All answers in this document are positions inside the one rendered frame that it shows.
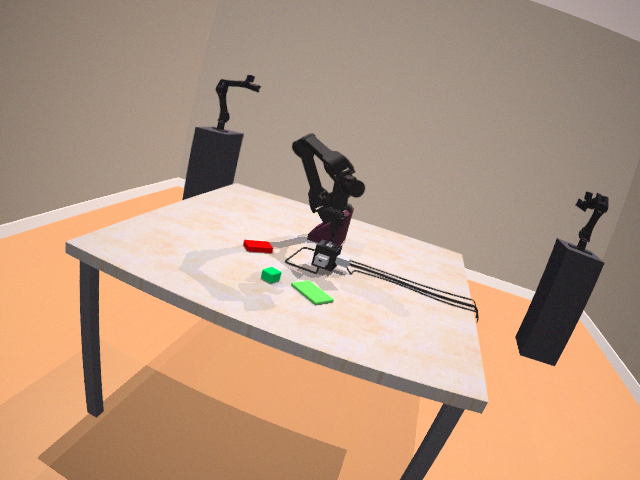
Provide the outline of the green flat rectangular slab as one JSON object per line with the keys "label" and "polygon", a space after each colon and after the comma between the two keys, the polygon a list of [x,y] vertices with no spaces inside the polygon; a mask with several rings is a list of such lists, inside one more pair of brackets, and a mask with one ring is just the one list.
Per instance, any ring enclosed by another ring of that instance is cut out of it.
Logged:
{"label": "green flat rectangular slab", "polygon": [[334,298],[327,295],[310,281],[294,282],[291,283],[291,286],[315,305],[334,302]]}

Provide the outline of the small green block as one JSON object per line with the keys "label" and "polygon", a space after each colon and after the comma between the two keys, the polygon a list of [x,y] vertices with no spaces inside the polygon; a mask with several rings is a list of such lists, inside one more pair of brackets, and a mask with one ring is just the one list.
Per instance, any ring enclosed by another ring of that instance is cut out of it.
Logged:
{"label": "small green block", "polygon": [[261,278],[267,280],[270,283],[275,283],[280,280],[281,272],[273,267],[262,270]]}

